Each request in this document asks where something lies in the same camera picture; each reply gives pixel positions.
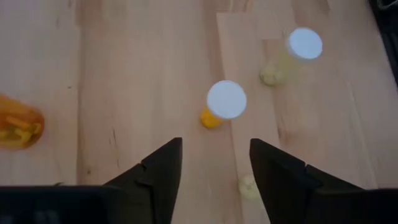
white cap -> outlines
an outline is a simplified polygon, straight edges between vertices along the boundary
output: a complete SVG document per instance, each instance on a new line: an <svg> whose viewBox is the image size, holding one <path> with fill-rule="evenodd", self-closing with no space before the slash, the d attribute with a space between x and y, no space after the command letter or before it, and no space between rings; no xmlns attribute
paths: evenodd
<svg viewBox="0 0 398 224"><path fill-rule="evenodd" d="M237 83L223 80L214 84L207 94L207 107L222 119L233 119L246 109L246 94Z"/></svg>
<svg viewBox="0 0 398 224"><path fill-rule="evenodd" d="M289 36L287 47L289 52L302 60L313 60L322 54L321 37L308 28L297 28Z"/></svg>

wooden table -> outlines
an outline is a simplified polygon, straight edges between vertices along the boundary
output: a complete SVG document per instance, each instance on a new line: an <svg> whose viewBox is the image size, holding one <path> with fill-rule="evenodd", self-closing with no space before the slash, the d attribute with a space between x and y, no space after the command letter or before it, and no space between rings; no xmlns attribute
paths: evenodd
<svg viewBox="0 0 398 224"><path fill-rule="evenodd" d="M49 128L32 149L0 152L2 184L102 184L181 136L174 223L269 222L237 188L251 138L366 189L398 186L397 87L366 0L34 2L0 1L0 90ZM260 68L302 26L323 55L263 85ZM209 131L198 117L223 79L248 108Z"/></svg>

pill bottle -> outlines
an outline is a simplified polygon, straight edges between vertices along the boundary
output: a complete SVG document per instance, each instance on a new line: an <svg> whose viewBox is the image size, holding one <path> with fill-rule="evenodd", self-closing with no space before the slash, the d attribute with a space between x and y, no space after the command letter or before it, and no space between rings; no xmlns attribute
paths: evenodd
<svg viewBox="0 0 398 224"><path fill-rule="evenodd" d="M223 80L214 84L207 94L207 107L200 121L208 129L237 118L246 109L246 94L237 83Z"/></svg>
<svg viewBox="0 0 398 224"><path fill-rule="evenodd" d="M39 140L43 129L37 109L0 94L0 148L25 149Z"/></svg>
<svg viewBox="0 0 398 224"><path fill-rule="evenodd" d="M315 31L308 28L295 29L279 54L267 59L266 66L260 71L261 81L269 86L284 83L302 65L321 56L322 48L322 40Z"/></svg>

white bottle cap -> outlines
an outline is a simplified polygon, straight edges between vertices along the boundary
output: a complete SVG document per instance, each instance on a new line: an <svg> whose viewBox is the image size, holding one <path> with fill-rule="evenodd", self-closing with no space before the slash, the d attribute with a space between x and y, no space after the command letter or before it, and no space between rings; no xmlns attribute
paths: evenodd
<svg viewBox="0 0 398 224"><path fill-rule="evenodd" d="M321 37L308 28L297 28L289 36L287 47L289 52L302 60L313 60L322 54Z"/></svg>
<svg viewBox="0 0 398 224"><path fill-rule="evenodd" d="M237 83L223 80L214 84L207 94L207 107L222 119L233 119L246 109L246 94Z"/></svg>

yellow pill bottle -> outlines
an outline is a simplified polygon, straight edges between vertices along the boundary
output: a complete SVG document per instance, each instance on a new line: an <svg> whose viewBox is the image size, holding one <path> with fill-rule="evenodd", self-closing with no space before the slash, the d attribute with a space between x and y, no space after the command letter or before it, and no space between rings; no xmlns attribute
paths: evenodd
<svg viewBox="0 0 398 224"><path fill-rule="evenodd" d="M208 129L217 128L240 116L246 104L246 94L241 86L229 80L220 81L210 88L207 107L201 113L200 121Z"/></svg>
<svg viewBox="0 0 398 224"><path fill-rule="evenodd" d="M302 65L317 59L322 54L320 36L309 28L297 28L287 38L280 53L267 59L260 71L260 79L269 86L282 84L298 72Z"/></svg>
<svg viewBox="0 0 398 224"><path fill-rule="evenodd" d="M38 110L0 94L0 148L25 149L39 140L43 129Z"/></svg>

